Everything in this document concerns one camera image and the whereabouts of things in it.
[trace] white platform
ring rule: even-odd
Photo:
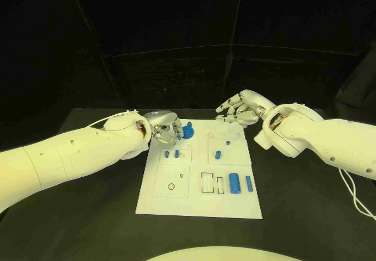
[[[151,140],[135,213],[261,219],[244,128],[216,120],[182,120],[182,124],[189,121],[195,129],[190,139],[182,139],[176,145]],[[233,172],[239,174],[241,194],[229,192]],[[254,192],[248,192],[246,176]]]

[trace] robotic hand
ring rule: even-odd
[[[265,150],[274,146],[288,157],[305,148],[339,169],[376,179],[376,126],[342,119],[324,120],[304,104],[275,104],[257,92],[244,90],[216,109],[216,119],[244,127],[264,120],[255,137]]]
[[[107,120],[101,129],[92,128]],[[167,131],[173,126],[174,136]],[[0,153],[0,212],[38,191],[81,178],[120,159],[148,149],[151,137],[177,143],[183,128],[174,112],[144,115],[127,111],[85,128],[62,133],[39,143]]]

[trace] blue object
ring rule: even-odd
[[[248,185],[248,191],[254,192],[252,182],[251,182],[251,176],[245,176],[246,185]]]
[[[216,151],[216,159],[220,159],[220,151]]]
[[[183,139],[189,139],[192,138],[193,134],[195,134],[195,130],[192,128],[192,122],[189,121],[186,126],[183,127]]]
[[[232,194],[241,193],[241,183],[239,183],[239,175],[238,173],[229,174],[229,192]]]

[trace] cable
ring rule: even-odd
[[[117,114],[114,114],[114,115],[105,117],[104,119],[95,121],[91,125],[88,125],[87,128],[91,127],[91,126],[94,126],[98,122],[101,122],[101,121],[104,121],[104,120],[108,120],[110,118],[112,118],[112,117],[115,117],[115,116],[118,116],[118,115],[123,115],[123,114],[125,114],[125,113],[117,113]]]
[[[353,196],[354,207],[356,207],[356,209],[359,210],[359,212],[360,212],[363,215],[372,217],[372,218],[376,220],[376,216],[370,213],[369,209],[366,208],[366,206],[363,205],[363,203],[360,202],[360,200],[359,200],[357,197],[356,197],[356,185],[354,185],[353,178],[352,178],[350,174],[347,173],[347,171],[346,171],[346,170],[343,170],[343,171],[344,171],[344,173],[347,174],[349,179],[350,179],[350,181],[352,181],[353,190],[350,189],[349,183],[347,183],[347,181],[346,181],[346,179],[344,179],[344,176],[343,176],[342,169],[339,168],[339,174],[342,175],[343,182],[344,182],[344,184],[346,184],[346,186],[347,186],[347,189],[349,189],[349,192],[350,192],[350,194],[352,194],[352,196]],[[363,212],[363,211],[359,209],[359,206],[357,206],[356,203],[360,204],[360,206],[363,207],[363,209],[366,210],[366,212]]]

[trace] black backdrop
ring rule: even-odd
[[[0,150],[71,108],[215,108],[248,88],[326,108],[375,35],[373,1],[14,0],[0,9]]]

